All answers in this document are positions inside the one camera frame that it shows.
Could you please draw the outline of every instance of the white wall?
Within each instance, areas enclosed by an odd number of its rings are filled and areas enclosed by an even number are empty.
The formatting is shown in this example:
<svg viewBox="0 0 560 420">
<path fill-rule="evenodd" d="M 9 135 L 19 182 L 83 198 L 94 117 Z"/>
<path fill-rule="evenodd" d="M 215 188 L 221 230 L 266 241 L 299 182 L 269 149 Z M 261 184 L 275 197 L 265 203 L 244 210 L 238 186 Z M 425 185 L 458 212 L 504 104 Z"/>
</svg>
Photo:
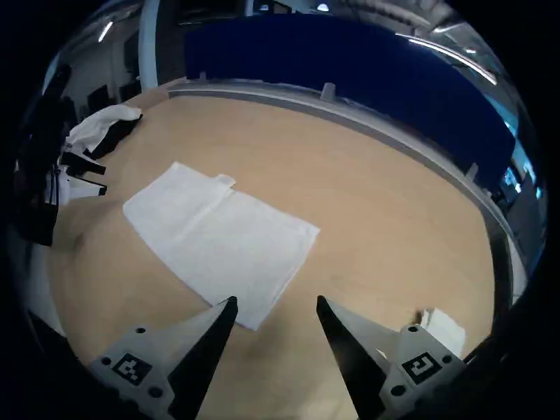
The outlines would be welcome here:
<svg viewBox="0 0 560 420">
<path fill-rule="evenodd" d="M 133 18 L 114 24 L 105 39 L 88 46 L 69 57 L 61 57 L 72 68 L 72 76 L 63 96 L 74 101 L 78 121 L 80 107 L 88 105 L 88 95 L 107 85 L 111 98 L 120 102 L 118 88 L 132 81 L 125 68 L 124 42 L 138 30 L 139 19 Z"/>
</svg>

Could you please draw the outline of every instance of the white cloth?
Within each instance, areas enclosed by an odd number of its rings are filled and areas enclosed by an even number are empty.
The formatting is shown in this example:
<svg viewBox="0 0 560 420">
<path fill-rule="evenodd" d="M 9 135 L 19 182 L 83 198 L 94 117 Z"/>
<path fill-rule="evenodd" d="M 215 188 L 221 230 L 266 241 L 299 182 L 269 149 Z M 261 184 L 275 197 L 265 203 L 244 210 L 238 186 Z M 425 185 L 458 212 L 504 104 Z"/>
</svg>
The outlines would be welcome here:
<svg viewBox="0 0 560 420">
<path fill-rule="evenodd" d="M 466 332 L 441 309 L 431 308 L 422 311 L 420 325 L 455 356 L 461 358 L 465 345 Z"/>
<path fill-rule="evenodd" d="M 175 162 L 125 203 L 140 237 L 215 305 L 237 296 L 237 321 L 256 330 L 303 265 L 319 229 Z"/>
<path fill-rule="evenodd" d="M 88 149 L 92 152 L 105 138 L 113 124 L 119 120 L 137 120 L 141 113 L 140 108 L 132 108 L 124 104 L 107 106 L 71 129 L 66 142 L 75 145 L 76 150 Z"/>
</svg>

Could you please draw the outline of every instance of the wooden table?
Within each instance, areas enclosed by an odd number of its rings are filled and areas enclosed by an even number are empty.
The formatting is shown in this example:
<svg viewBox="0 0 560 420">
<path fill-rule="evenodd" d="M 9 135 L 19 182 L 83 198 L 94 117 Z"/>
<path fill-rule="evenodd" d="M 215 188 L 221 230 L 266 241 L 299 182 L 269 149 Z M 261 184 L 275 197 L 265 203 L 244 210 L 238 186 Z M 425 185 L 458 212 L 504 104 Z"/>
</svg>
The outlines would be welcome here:
<svg viewBox="0 0 560 420">
<path fill-rule="evenodd" d="M 167 326 L 207 308 L 148 249 L 123 203 L 179 161 L 321 228 L 314 248 L 257 332 L 236 325 L 201 419 L 355 419 L 316 296 L 394 329 L 438 307 L 467 331 L 490 331 L 494 276 L 475 205 L 410 157 L 303 113 L 212 97 L 145 112 L 101 162 L 104 197 L 59 213 L 51 289 L 76 355 L 88 363 L 127 329 Z"/>
</svg>

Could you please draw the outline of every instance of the blue panel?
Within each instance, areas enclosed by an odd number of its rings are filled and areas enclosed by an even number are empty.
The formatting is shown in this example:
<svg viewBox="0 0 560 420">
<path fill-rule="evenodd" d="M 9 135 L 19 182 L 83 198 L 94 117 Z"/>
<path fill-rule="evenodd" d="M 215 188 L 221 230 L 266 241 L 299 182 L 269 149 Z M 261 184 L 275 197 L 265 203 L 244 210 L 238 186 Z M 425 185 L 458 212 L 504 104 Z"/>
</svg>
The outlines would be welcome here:
<svg viewBox="0 0 560 420">
<path fill-rule="evenodd" d="M 399 120 L 436 142 L 495 191 L 515 140 L 467 79 L 431 50 L 368 24 L 321 15 L 268 15 L 207 24 L 185 35 L 188 78 L 290 83 Z"/>
</svg>

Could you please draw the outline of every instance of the black cloth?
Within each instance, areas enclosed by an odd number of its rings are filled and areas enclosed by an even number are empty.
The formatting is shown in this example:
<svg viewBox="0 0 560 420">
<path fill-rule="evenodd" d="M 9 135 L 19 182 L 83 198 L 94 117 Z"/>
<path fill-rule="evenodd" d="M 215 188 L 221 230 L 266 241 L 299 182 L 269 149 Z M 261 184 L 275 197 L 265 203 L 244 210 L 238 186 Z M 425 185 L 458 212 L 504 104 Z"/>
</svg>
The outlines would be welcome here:
<svg viewBox="0 0 560 420">
<path fill-rule="evenodd" d="M 92 158 L 93 160 L 97 160 L 114 151 L 117 144 L 119 144 L 121 140 L 132 132 L 141 119 L 142 114 L 140 114 L 140 117 L 137 120 L 119 120 L 115 122 L 115 124 L 109 128 L 107 134 L 103 140 L 101 140 L 101 143 L 97 145 L 95 150 L 92 152 L 85 150 L 84 155 Z"/>
</svg>

